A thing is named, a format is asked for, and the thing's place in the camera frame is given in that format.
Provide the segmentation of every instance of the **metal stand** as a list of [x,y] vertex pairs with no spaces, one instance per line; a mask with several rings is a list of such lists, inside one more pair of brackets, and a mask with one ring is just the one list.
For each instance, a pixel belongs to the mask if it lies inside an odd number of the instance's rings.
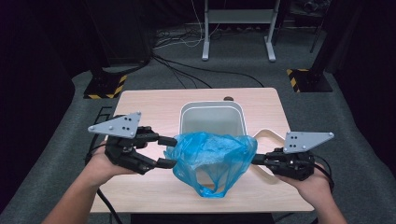
[[216,9],[209,10],[208,0],[205,0],[205,42],[202,60],[209,60],[209,23],[269,23],[270,29],[268,36],[264,37],[265,47],[267,48],[268,59],[270,62],[276,60],[272,37],[274,33],[277,12],[280,0],[276,0],[274,9]]

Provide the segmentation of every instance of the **wooden table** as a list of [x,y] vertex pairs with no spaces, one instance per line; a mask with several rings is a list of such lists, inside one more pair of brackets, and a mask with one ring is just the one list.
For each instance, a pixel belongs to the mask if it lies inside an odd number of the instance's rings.
[[[151,126],[163,136],[175,136],[179,130],[181,107],[195,101],[222,101],[232,96],[244,111],[247,134],[254,136],[262,129],[284,136],[290,130],[275,89],[201,89],[163,91],[125,91],[115,115],[142,112],[139,126]],[[282,139],[271,132],[259,134],[258,152],[283,147]],[[164,146],[156,143],[140,152],[154,160],[162,157]],[[145,175],[115,176],[101,187],[119,213],[232,213],[312,211],[297,190],[279,181],[262,167],[251,165],[224,198],[207,199],[178,180],[172,170],[154,169]],[[99,197],[92,213],[108,213]]]

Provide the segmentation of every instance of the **white container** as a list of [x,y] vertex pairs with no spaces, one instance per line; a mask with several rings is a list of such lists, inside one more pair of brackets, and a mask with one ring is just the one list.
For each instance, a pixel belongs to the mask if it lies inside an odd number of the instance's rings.
[[181,108],[179,133],[246,135],[244,113],[234,101],[190,102]]

